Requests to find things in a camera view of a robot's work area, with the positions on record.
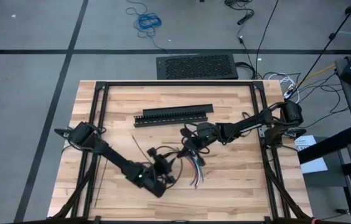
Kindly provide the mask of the black rig frame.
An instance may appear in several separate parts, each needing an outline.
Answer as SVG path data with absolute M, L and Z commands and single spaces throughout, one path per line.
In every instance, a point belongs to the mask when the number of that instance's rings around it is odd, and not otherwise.
M 185 123 L 134 127 L 144 109 L 213 105 L 208 120 L 237 123 L 274 103 L 287 101 L 275 80 L 82 81 L 70 128 L 90 123 L 127 160 L 146 162 L 143 152 L 183 148 Z M 266 126 L 243 133 L 226 145 L 216 141 L 200 152 L 204 167 L 185 157 L 172 166 L 178 182 L 157 198 L 128 181 L 108 161 L 100 196 L 96 194 L 106 159 L 71 145 L 64 151 L 47 222 L 50 224 L 312 224 L 295 151 L 264 143 Z

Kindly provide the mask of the black duct cover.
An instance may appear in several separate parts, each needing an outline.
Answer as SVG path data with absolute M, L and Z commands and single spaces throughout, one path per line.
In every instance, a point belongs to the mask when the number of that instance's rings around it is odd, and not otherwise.
M 176 106 L 176 107 L 167 107 L 167 108 L 153 108 L 153 109 L 144 109 L 144 116 L 159 116 L 159 115 L 178 115 L 178 114 L 187 114 L 187 113 L 198 113 L 200 111 L 206 113 L 213 113 L 213 105 L 190 105 L 190 106 Z

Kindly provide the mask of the black power adapter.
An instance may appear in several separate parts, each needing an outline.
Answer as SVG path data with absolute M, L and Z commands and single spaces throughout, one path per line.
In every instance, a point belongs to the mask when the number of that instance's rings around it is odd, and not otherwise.
M 245 16 L 242 17 L 242 18 L 237 22 L 237 24 L 238 24 L 239 26 L 242 25 L 242 24 L 245 23 L 247 20 L 249 20 L 251 17 L 253 17 L 254 15 L 255 15 L 254 10 L 252 10 L 252 9 L 246 9 Z

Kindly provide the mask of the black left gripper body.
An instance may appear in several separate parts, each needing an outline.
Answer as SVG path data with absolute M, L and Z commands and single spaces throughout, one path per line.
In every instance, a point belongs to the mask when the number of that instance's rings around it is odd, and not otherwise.
M 171 175 L 172 166 L 165 154 L 159 154 L 157 149 L 150 148 L 145 155 L 151 160 L 152 165 L 146 162 L 140 162 L 141 170 L 137 174 L 138 184 L 174 184 L 176 178 Z

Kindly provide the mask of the black bar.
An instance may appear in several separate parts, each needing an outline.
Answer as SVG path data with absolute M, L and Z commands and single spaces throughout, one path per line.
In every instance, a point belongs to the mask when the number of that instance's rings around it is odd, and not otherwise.
M 298 152 L 300 164 L 337 152 L 351 144 L 351 127 Z

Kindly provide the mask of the black zip tie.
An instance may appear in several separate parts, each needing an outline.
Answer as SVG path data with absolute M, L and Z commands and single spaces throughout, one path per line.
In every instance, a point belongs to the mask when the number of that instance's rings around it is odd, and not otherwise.
M 144 153 L 143 150 L 141 149 L 141 147 L 140 147 L 140 145 L 138 144 L 138 142 L 137 142 L 136 138 L 134 137 L 134 135 L 131 135 L 131 137 L 132 137 L 132 139 L 133 139 L 135 145 L 138 147 L 139 151 L 141 152 L 141 154 L 142 154 L 142 155 L 145 157 L 145 159 L 147 160 L 146 163 L 152 165 L 151 160 L 148 158 L 147 155 L 145 155 L 145 153 Z
M 102 170 L 101 179 L 100 179 L 99 186 L 98 186 L 98 191 L 97 191 L 97 194 L 96 194 L 94 208 L 96 208 L 96 205 L 98 203 L 98 199 L 99 199 L 99 196 L 100 196 L 101 186 L 102 186 L 103 179 L 104 179 L 104 176 L 105 176 L 107 164 L 108 164 L 108 161 L 106 160 L 105 164 L 104 164 L 104 167 L 103 167 L 103 170 Z

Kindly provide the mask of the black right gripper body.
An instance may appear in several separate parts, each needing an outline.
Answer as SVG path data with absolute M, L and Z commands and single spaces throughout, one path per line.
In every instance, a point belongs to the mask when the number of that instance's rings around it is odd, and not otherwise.
M 182 145 L 196 152 L 210 152 L 208 146 L 222 140 L 217 126 L 212 123 L 185 123 L 181 135 Z

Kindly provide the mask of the thin black pole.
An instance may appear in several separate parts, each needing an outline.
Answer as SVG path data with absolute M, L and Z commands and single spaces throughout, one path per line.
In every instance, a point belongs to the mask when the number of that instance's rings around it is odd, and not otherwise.
M 290 99 L 292 98 L 295 94 L 299 95 L 298 91 L 300 86 L 308 79 L 308 76 L 310 75 L 310 73 L 312 72 L 312 70 L 314 69 L 314 67 L 316 66 L 316 64 L 318 63 L 318 61 L 320 60 L 320 58 L 322 57 L 322 55 L 324 53 L 327 52 L 327 48 L 329 47 L 330 43 L 334 40 L 334 38 L 336 37 L 336 35 L 340 32 L 341 28 L 343 27 L 343 25 L 347 22 L 347 20 L 349 19 L 349 17 L 351 16 L 351 5 L 347 8 L 347 14 L 345 16 L 345 18 L 343 19 L 343 21 L 341 22 L 341 24 L 338 26 L 337 30 L 334 33 L 331 33 L 329 36 L 329 41 L 328 43 L 325 45 L 325 47 L 321 50 L 319 56 L 316 58 L 315 62 L 312 64 L 311 68 L 308 70 L 308 72 L 306 73 L 306 75 L 302 78 L 301 81 L 297 82 L 292 88 L 291 90 L 289 90 L 287 92 L 287 97 L 286 99 Z

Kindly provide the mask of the black slotted cable duct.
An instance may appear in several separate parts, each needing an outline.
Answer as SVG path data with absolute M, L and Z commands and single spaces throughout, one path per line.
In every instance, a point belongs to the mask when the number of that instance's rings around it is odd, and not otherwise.
M 135 116 L 134 127 L 143 128 L 149 126 L 163 126 L 187 122 L 200 122 L 208 120 L 205 112 L 187 114 L 163 114 L 154 116 Z

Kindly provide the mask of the white paper sheet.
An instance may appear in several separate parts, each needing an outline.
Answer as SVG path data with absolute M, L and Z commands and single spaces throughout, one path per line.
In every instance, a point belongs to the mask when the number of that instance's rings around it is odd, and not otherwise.
M 295 141 L 294 144 L 298 151 L 305 150 L 309 146 L 315 145 L 317 142 L 313 135 L 300 136 Z M 313 161 L 301 164 L 301 170 L 303 174 L 309 174 L 314 172 L 323 172 L 327 171 L 327 165 L 325 164 L 324 159 L 321 157 Z

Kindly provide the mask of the black perforated computer case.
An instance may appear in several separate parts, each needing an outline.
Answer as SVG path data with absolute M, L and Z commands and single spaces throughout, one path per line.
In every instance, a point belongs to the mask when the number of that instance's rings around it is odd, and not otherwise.
M 157 57 L 158 80 L 238 79 L 232 54 L 195 54 Z

